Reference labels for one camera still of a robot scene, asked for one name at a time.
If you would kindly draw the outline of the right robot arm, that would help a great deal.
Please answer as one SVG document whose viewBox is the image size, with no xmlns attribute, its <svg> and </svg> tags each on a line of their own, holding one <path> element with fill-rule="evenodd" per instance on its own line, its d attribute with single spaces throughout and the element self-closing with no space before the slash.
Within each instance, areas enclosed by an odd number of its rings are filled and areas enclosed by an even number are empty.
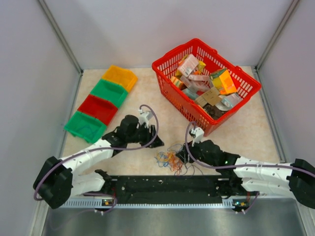
<svg viewBox="0 0 315 236">
<path fill-rule="evenodd" d="M 293 163 L 268 163 L 220 149 L 211 140 L 189 142 L 176 153 L 184 163 L 211 166 L 229 179 L 227 195 L 246 192 L 283 195 L 315 207 L 315 168 L 303 159 Z"/>
</svg>

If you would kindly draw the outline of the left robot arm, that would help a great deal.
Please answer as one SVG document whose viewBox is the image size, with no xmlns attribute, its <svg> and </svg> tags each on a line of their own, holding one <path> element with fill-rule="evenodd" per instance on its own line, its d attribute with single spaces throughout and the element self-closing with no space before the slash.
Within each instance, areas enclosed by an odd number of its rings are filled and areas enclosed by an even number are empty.
<svg viewBox="0 0 315 236">
<path fill-rule="evenodd" d="M 33 184 L 35 199 L 43 200 L 50 208 L 57 209 L 77 195 L 90 192 L 111 194 L 112 179 L 106 171 L 95 170 L 87 175 L 82 173 L 100 161 L 129 151 L 129 144 L 139 144 L 139 149 L 163 146 L 163 141 L 158 137 L 158 124 L 149 124 L 149 120 L 155 117 L 149 111 L 141 111 L 139 117 L 127 115 L 114 131 L 105 134 L 88 148 L 60 159 L 54 156 L 48 158 Z"/>
</svg>

